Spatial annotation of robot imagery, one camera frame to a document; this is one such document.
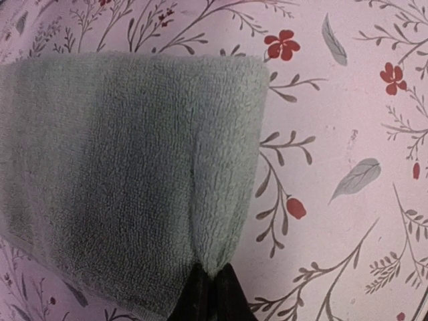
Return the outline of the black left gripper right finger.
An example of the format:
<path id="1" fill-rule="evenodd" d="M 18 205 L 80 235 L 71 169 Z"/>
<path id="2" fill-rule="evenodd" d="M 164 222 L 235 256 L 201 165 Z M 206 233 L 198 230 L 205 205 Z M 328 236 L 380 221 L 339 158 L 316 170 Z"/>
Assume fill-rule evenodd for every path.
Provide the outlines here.
<path id="1" fill-rule="evenodd" d="M 230 263 L 217 274 L 214 284 L 219 321 L 257 321 Z"/>

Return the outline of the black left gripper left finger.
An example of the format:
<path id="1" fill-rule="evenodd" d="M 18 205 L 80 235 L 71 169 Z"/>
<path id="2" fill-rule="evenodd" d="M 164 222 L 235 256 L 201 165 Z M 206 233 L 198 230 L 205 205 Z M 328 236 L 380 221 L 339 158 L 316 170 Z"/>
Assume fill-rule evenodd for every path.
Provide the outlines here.
<path id="1" fill-rule="evenodd" d="M 208 319 L 211 280 L 202 265 L 196 263 L 185 282 L 169 321 L 206 321 Z"/>

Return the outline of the green panda towel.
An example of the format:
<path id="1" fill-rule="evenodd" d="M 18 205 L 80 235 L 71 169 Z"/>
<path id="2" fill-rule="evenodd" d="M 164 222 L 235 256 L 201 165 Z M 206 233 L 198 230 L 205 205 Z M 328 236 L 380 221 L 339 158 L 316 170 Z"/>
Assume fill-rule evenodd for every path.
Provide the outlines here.
<path id="1" fill-rule="evenodd" d="M 1 235 L 73 285 L 169 320 L 239 243 L 269 72 L 255 57 L 52 55 L 1 67 Z"/>

